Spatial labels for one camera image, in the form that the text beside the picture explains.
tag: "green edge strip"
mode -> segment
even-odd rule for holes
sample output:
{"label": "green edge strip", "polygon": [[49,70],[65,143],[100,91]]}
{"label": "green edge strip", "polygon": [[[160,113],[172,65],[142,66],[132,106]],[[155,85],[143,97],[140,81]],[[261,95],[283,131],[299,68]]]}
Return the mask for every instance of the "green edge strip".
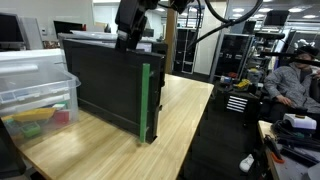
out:
{"label": "green edge strip", "polygon": [[146,142],[148,95],[149,95],[150,64],[143,64],[142,68],[142,93],[141,93],[141,116],[140,116],[140,142]]}

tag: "wooden table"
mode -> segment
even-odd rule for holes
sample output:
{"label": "wooden table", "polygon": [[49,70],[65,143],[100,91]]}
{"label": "wooden table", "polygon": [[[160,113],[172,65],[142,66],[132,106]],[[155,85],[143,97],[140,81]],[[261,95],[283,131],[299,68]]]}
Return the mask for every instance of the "wooden table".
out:
{"label": "wooden table", "polygon": [[18,148],[47,179],[176,179],[212,90],[166,75],[152,144],[80,110],[78,122]]}
{"label": "wooden table", "polygon": [[[259,132],[262,139],[267,134],[274,138],[274,134],[270,129],[271,125],[272,125],[271,123],[267,123],[264,121],[258,122]],[[319,152],[305,150],[302,148],[295,148],[295,150],[300,151],[301,153],[307,153],[320,160]],[[307,167],[287,158],[286,156],[282,156],[282,158],[285,161],[284,164],[276,163],[273,161],[269,149],[266,150],[266,154],[267,154],[267,159],[268,159],[268,163],[269,163],[269,167],[270,167],[273,179],[301,180],[306,178],[305,176],[308,170]]]}

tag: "clear plastic container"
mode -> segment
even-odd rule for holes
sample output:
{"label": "clear plastic container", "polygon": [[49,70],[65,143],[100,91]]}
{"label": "clear plastic container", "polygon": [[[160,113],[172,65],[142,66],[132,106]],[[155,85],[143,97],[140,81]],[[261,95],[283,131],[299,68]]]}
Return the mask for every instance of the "clear plastic container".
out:
{"label": "clear plastic container", "polygon": [[46,58],[0,61],[0,117],[16,143],[78,120],[77,77]]}

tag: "gray jacket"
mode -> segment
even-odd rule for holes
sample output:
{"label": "gray jacket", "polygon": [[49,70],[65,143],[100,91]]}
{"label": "gray jacket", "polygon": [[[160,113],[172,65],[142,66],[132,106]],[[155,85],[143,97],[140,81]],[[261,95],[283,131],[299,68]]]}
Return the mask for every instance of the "gray jacket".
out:
{"label": "gray jacket", "polygon": [[304,107],[310,113],[320,113],[320,104],[309,95],[312,76],[306,76],[300,83],[300,72],[294,63],[280,67],[265,79],[264,87],[272,99],[282,94],[293,102],[294,108]]}

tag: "ceiling light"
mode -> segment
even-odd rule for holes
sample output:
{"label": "ceiling light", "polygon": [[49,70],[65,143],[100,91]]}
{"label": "ceiling light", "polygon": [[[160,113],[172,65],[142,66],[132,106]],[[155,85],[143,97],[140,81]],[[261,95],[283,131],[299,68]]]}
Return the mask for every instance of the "ceiling light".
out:
{"label": "ceiling light", "polygon": [[292,13],[295,13],[295,12],[302,12],[302,11],[304,11],[304,9],[301,9],[301,8],[291,8],[291,9],[289,9],[289,11],[292,12]]}
{"label": "ceiling light", "polygon": [[235,8],[235,9],[233,9],[232,11],[233,11],[233,12],[243,12],[244,9],[242,9],[242,8]]}
{"label": "ceiling light", "polygon": [[166,10],[164,10],[164,9],[162,9],[162,8],[157,8],[156,10],[157,10],[157,11],[160,11],[160,12],[166,11]]}
{"label": "ceiling light", "polygon": [[263,14],[256,14],[256,15],[254,15],[253,17],[254,17],[254,18],[262,18],[262,17],[264,17],[264,15],[263,15]]}
{"label": "ceiling light", "polygon": [[269,12],[269,11],[272,11],[273,9],[270,9],[270,8],[262,8],[262,9],[259,9],[259,12]]}
{"label": "ceiling light", "polygon": [[312,19],[312,18],[316,18],[316,17],[319,17],[319,16],[316,16],[316,15],[306,15],[306,16],[303,16],[302,18]]}
{"label": "ceiling light", "polygon": [[197,12],[198,9],[196,9],[196,8],[190,8],[190,11],[191,11],[191,12]]}
{"label": "ceiling light", "polygon": [[233,17],[241,17],[242,14],[234,14]]}

